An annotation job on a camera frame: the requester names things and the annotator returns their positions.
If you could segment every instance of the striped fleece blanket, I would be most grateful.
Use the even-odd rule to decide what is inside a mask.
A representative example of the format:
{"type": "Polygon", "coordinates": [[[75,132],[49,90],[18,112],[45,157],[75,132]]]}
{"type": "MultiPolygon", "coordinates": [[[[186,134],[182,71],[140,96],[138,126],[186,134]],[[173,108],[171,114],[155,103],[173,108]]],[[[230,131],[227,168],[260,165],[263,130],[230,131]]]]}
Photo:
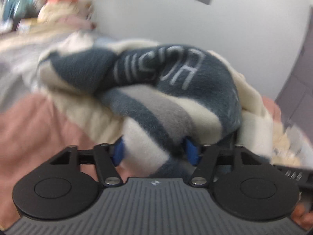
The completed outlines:
{"type": "Polygon", "coordinates": [[[41,57],[38,70],[49,87],[92,95],[127,117],[124,166],[136,167],[137,176],[187,179],[184,138],[214,144],[241,124],[230,71],[192,46],[138,40],[79,52],[59,46],[41,57]]]}

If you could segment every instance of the bed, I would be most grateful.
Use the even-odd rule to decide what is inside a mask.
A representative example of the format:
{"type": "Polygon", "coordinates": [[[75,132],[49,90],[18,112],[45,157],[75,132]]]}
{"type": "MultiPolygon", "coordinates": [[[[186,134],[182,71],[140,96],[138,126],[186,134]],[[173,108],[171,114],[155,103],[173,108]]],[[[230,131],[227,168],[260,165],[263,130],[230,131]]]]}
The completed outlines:
{"type": "MultiPolygon", "coordinates": [[[[68,26],[46,27],[0,40],[0,225],[10,227],[18,218],[12,189],[24,175],[68,145],[90,149],[114,143],[122,135],[124,118],[114,114],[91,96],[47,89],[37,78],[38,60],[44,51],[71,41],[81,47],[103,47],[114,39],[97,32],[68,26]]],[[[263,97],[273,119],[272,164],[313,168],[309,140],[296,126],[284,124],[275,102],[263,97]]],[[[81,170],[97,179],[94,167],[81,170]]],[[[123,180],[131,172],[117,167],[123,180]]]]}

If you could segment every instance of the gray stripe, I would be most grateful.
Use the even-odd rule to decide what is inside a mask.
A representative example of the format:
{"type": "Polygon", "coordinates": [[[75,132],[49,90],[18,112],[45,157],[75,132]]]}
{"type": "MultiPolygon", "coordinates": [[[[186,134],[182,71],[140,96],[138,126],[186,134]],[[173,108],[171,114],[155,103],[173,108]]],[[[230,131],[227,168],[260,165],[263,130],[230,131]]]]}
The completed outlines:
{"type": "Polygon", "coordinates": [[[172,138],[154,114],[141,102],[121,91],[120,87],[98,94],[100,102],[115,113],[131,117],[161,148],[173,155],[181,154],[181,145],[174,144],[172,138]]]}
{"type": "Polygon", "coordinates": [[[196,137],[196,127],[189,114],[178,104],[160,96],[146,85],[134,85],[120,90],[141,102],[160,121],[175,144],[180,144],[184,136],[196,137]]]}

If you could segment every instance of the white stripe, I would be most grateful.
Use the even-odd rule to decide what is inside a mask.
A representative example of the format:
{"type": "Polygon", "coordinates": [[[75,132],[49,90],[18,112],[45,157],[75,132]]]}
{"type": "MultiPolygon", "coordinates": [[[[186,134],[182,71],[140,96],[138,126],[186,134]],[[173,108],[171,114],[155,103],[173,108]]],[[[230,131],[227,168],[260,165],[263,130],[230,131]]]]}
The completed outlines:
{"type": "Polygon", "coordinates": [[[131,60],[131,71],[134,76],[134,78],[139,81],[138,75],[137,75],[137,70],[136,70],[136,58],[137,58],[137,53],[134,54],[132,60],[131,60]]]}
{"type": "Polygon", "coordinates": [[[188,98],[178,98],[157,91],[158,94],[180,105],[193,120],[199,143],[214,144],[222,138],[222,124],[219,118],[204,106],[188,98]]]}
{"type": "Polygon", "coordinates": [[[159,43],[144,40],[144,39],[129,39],[125,41],[113,42],[106,45],[106,47],[112,50],[115,54],[119,55],[125,50],[137,49],[137,48],[150,48],[155,47],[159,43]]]}
{"type": "Polygon", "coordinates": [[[129,70],[129,55],[125,58],[125,74],[126,79],[128,83],[132,83],[131,76],[130,76],[130,70],[129,70]]]}
{"type": "Polygon", "coordinates": [[[125,158],[121,166],[131,171],[134,176],[147,177],[169,159],[169,153],[160,148],[132,118],[125,119],[123,140],[125,158]]]}
{"type": "Polygon", "coordinates": [[[159,57],[160,57],[160,61],[161,63],[165,62],[165,54],[164,54],[165,48],[160,48],[159,49],[159,57]]]}

